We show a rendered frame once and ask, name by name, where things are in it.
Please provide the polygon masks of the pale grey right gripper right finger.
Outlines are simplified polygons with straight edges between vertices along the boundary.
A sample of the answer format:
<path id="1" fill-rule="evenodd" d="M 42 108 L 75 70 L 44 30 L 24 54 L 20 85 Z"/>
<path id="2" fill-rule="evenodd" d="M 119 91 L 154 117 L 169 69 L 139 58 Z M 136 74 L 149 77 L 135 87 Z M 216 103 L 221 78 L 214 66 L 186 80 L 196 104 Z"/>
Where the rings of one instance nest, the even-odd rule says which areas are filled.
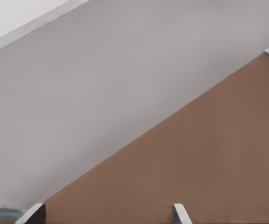
<path id="1" fill-rule="evenodd" d="M 172 223 L 173 224 L 192 224 L 192 221 L 181 203 L 172 205 Z"/>

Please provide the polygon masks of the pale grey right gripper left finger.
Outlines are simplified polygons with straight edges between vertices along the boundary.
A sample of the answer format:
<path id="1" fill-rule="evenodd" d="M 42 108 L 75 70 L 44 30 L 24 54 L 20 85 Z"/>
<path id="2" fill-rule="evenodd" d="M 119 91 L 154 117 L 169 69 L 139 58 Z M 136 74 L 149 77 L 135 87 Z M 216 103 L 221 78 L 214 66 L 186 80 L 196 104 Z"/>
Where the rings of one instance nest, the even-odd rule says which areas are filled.
<path id="1" fill-rule="evenodd" d="M 14 224 L 46 224 L 47 206 L 36 203 L 28 209 Z"/>

